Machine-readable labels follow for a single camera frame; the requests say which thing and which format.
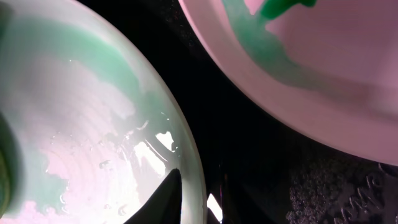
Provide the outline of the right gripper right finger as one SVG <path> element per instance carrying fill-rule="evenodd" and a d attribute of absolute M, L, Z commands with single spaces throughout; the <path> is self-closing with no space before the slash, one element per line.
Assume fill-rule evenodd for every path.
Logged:
<path fill-rule="evenodd" d="M 206 190 L 221 207 L 222 223 L 272 224 L 260 204 L 262 195 L 249 188 L 249 166 L 213 164 L 206 167 Z"/>

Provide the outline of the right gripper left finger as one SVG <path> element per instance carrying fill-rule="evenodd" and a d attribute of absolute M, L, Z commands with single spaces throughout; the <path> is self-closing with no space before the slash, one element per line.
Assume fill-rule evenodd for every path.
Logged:
<path fill-rule="evenodd" d="M 149 200 L 124 224 L 180 224 L 182 178 L 172 169 Z"/>

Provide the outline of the pale green plate front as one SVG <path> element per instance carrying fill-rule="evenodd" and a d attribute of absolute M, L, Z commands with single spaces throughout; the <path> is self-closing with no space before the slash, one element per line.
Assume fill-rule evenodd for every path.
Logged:
<path fill-rule="evenodd" d="M 205 223 L 186 119 L 115 26 L 78 1 L 1 1 L 1 150 L 12 178 L 2 223 L 125 223 L 172 169 L 180 223 Z"/>

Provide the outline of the green scrubbing sponge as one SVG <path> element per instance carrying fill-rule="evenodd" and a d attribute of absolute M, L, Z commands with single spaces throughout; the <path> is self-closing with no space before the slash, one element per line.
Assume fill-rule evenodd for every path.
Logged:
<path fill-rule="evenodd" d="M 1 188 L 0 214 L 2 217 L 5 214 L 11 200 L 10 173 L 7 162 L 2 152 L 0 156 L 0 188 Z"/>

